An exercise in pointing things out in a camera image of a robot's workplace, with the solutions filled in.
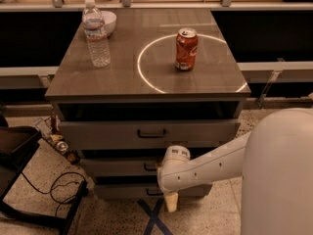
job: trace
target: water bottle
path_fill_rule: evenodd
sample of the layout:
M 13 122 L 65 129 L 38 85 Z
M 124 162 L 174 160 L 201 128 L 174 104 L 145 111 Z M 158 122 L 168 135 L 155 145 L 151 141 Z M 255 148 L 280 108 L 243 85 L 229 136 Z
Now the water bottle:
M 101 11 L 96 7 L 95 0 L 85 0 L 85 6 L 82 13 L 82 24 L 91 61 L 95 67 L 104 67 L 111 61 L 105 20 Z

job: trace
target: blue tape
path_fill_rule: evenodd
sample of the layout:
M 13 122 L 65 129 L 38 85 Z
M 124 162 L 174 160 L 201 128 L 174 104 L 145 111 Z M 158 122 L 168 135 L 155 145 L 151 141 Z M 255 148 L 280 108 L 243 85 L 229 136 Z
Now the blue tape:
M 151 211 L 150 207 L 143 200 L 138 201 L 138 205 L 145 211 L 145 213 L 150 217 L 149 222 L 147 224 L 144 235 L 150 235 L 153 231 L 154 226 L 156 225 L 158 229 L 164 235 L 172 235 L 170 230 L 166 227 L 166 225 L 159 219 L 158 214 L 163 205 L 164 200 L 158 199 L 156 202 L 155 208 Z

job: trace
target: soda can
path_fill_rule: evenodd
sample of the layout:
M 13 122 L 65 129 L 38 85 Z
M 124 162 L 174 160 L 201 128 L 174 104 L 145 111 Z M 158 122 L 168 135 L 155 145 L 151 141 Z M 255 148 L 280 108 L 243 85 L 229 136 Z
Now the soda can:
M 198 48 L 198 36 L 193 28 L 183 27 L 176 36 L 175 67 L 182 71 L 194 68 Z

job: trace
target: white robotic arm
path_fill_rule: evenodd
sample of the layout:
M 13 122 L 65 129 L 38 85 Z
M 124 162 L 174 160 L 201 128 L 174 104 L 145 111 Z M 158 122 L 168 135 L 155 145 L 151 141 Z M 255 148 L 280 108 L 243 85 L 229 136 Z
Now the white robotic arm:
M 167 149 L 157 171 L 168 210 L 177 192 L 243 177 L 242 235 L 312 234 L 313 109 L 287 109 L 252 132 L 190 160 L 181 146 Z

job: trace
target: floor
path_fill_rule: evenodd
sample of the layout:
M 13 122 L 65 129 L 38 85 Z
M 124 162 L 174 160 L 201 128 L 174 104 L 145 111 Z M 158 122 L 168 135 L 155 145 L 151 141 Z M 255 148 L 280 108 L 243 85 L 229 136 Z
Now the floor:
M 259 109 L 253 99 L 248 99 L 241 113 L 238 136 L 252 130 L 269 114 L 283 108 L 311 108 L 310 99 L 265 100 Z M 5 116 L 10 126 L 33 125 L 38 118 L 46 118 L 45 111 L 36 114 L 29 109 L 10 109 Z M 88 178 L 79 165 L 71 165 L 44 140 L 27 165 L 24 174 L 43 192 L 49 191 L 54 180 L 64 172 L 74 171 Z M 78 174 L 70 174 L 56 190 L 55 198 L 64 200 L 71 196 L 76 185 L 70 181 L 81 180 Z M 205 234 L 239 235 L 241 232 L 241 188 L 240 178 L 219 181 L 204 198 L 180 199 L 178 211 L 165 211 L 162 199 L 102 200 L 93 194 L 93 183 L 88 179 L 89 194 L 83 198 L 68 234 Z M 28 212 L 54 215 L 58 204 L 49 195 L 34 191 L 23 177 L 19 178 L 5 201 L 12 207 Z M 67 207 L 61 206 L 57 215 L 64 217 Z M 37 225 L 22 224 L 1 218 L 2 235 L 50 235 L 57 230 Z

